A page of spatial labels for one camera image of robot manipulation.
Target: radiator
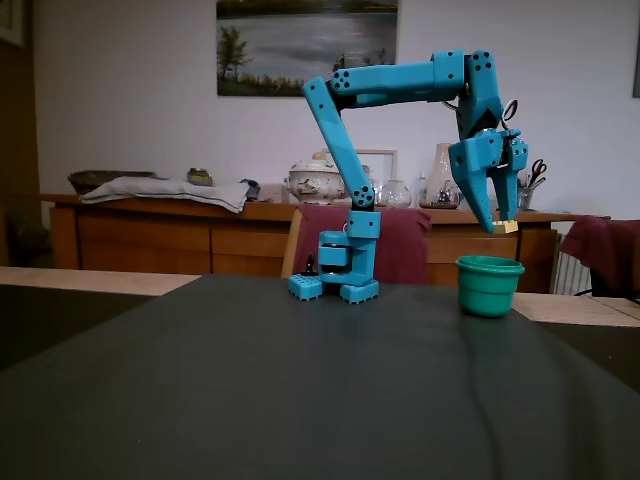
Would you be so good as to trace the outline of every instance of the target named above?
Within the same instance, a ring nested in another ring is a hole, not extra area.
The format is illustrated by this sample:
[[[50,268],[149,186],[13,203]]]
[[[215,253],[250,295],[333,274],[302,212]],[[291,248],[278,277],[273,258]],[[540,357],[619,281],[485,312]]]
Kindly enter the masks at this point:
[[[558,235],[558,246],[564,237]],[[591,288],[591,272],[577,258],[560,252],[554,285],[553,293],[556,295],[575,295]]]

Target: painting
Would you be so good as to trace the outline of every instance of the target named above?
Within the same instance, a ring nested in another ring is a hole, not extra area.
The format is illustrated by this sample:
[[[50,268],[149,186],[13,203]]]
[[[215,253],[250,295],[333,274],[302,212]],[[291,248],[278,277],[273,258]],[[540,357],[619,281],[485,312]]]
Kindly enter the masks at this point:
[[[26,0],[0,0],[0,40],[24,47]]]
[[[218,0],[218,95],[302,96],[340,68],[393,64],[398,0]]]

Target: small yellow block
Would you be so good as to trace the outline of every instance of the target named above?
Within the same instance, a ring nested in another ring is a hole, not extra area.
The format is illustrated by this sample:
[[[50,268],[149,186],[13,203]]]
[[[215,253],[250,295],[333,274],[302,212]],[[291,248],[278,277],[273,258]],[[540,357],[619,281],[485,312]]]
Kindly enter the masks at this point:
[[[498,220],[493,222],[493,233],[511,233],[518,231],[518,222],[515,220]]]

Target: gray tabletop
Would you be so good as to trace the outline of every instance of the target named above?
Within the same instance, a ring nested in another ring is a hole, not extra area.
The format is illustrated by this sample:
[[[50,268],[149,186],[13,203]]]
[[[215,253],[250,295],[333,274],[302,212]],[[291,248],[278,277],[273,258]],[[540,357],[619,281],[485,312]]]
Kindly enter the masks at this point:
[[[640,478],[640,396],[516,312],[202,277],[0,374],[0,478]]]

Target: green bowl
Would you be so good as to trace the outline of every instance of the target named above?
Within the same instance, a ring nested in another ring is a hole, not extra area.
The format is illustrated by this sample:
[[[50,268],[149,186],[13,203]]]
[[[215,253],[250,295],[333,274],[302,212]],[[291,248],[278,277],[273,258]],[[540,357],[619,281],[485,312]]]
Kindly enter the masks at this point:
[[[458,300],[463,310],[483,317],[501,317],[511,310],[524,267],[502,257],[466,255],[458,265]]]

